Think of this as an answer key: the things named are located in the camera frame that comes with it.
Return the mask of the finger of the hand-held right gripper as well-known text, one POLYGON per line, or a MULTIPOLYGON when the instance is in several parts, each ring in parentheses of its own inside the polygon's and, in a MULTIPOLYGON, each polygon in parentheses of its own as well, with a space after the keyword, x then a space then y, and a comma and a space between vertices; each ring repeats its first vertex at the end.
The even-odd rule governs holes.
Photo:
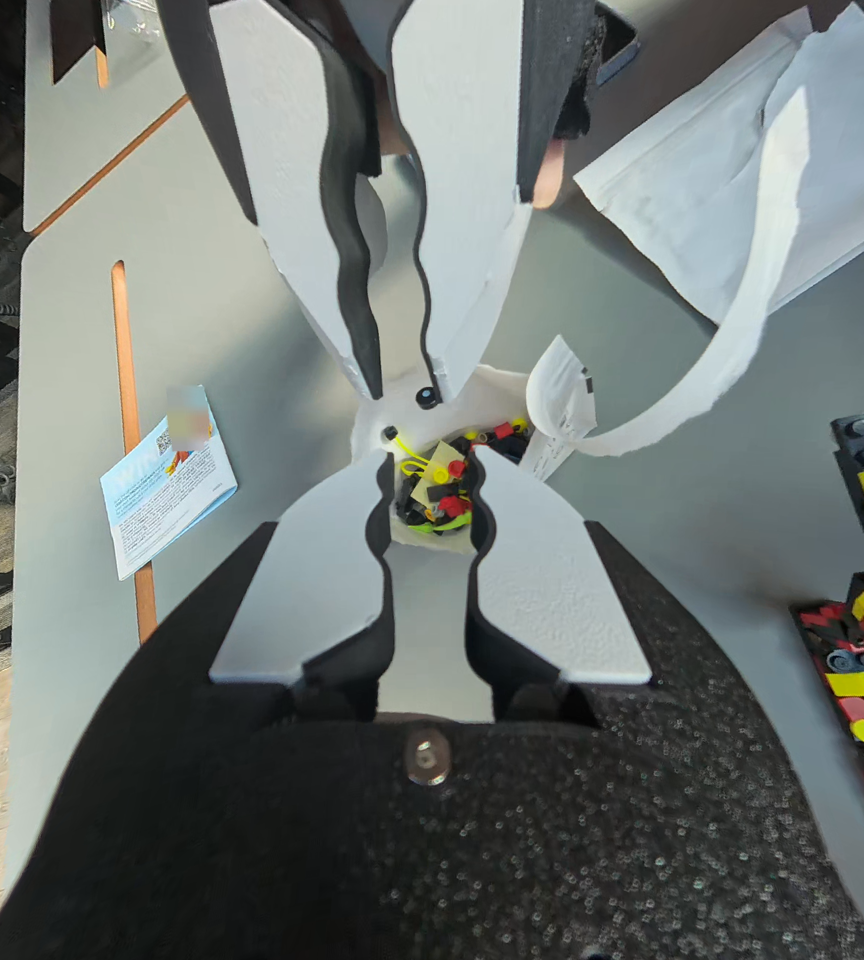
POLYGON ((349 382, 377 400, 371 256, 356 209, 370 159, 363 85, 325 35, 279 2, 222 2, 210 19, 273 264, 349 382))
POLYGON ((523 2, 411 2, 392 30, 395 116, 423 185, 421 348, 442 401, 475 372, 533 209, 517 182, 523 2))

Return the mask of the white blue instruction leaflet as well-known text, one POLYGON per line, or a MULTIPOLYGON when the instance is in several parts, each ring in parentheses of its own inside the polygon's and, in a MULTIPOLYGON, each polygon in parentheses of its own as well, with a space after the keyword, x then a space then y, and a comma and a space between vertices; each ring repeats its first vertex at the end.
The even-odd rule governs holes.
POLYGON ((135 574, 238 489, 232 465, 202 385, 176 388, 201 426, 193 449, 172 444, 170 420, 162 420, 102 475, 101 488, 117 577, 135 574))

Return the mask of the large plain white paper bag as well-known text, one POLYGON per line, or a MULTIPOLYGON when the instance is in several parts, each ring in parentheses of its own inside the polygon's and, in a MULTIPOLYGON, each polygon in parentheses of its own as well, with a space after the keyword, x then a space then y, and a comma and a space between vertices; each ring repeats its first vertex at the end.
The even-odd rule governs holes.
POLYGON ((779 2, 756 35, 707 78, 576 175, 592 206, 715 325, 750 253, 761 153, 804 89, 810 159, 800 221, 771 310, 864 253, 864 2, 825 30, 818 2, 779 2))

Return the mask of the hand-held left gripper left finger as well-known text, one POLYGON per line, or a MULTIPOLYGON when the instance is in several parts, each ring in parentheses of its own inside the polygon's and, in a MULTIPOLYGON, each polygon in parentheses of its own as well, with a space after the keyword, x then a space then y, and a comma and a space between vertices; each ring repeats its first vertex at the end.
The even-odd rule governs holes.
POLYGON ((378 450, 282 514, 210 668, 218 683, 377 680, 394 653, 393 459, 378 450))

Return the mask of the person's right hand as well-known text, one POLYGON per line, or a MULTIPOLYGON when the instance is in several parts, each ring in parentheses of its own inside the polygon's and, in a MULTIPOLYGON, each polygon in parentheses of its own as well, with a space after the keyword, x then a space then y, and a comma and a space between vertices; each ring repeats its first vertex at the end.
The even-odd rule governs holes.
POLYGON ((519 202, 535 210, 549 210, 562 192, 565 174, 565 141, 552 137, 547 145, 532 185, 526 185, 526 175, 518 174, 519 202))

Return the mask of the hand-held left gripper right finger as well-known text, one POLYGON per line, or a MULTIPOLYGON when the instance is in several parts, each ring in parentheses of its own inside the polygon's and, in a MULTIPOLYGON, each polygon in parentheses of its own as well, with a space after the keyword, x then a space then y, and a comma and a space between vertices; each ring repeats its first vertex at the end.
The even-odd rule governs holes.
POLYGON ((647 684, 652 668, 579 512, 489 448, 472 459, 475 672, 494 688, 647 684))

